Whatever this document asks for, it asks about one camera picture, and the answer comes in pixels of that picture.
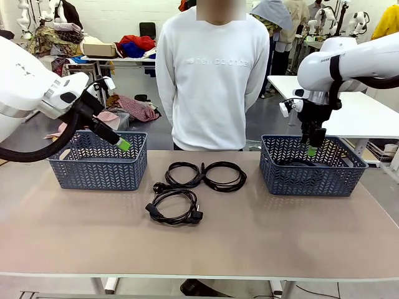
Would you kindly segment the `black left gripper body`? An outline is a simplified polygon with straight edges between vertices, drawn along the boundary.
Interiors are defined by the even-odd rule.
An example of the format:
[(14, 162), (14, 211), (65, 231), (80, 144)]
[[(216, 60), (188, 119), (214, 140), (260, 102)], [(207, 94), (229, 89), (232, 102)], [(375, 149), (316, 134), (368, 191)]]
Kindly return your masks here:
[(103, 109), (104, 105), (88, 91), (81, 94), (75, 106), (81, 125), (90, 125)]

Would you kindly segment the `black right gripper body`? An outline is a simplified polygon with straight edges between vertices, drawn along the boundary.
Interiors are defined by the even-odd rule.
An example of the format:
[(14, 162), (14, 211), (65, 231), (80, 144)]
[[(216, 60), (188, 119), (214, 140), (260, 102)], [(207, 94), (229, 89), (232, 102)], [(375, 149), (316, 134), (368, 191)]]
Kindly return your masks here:
[(332, 113), (329, 105), (319, 105), (308, 100), (300, 100), (298, 105), (302, 108), (298, 112), (298, 119), (302, 123), (302, 131), (326, 130), (323, 124), (329, 120)]

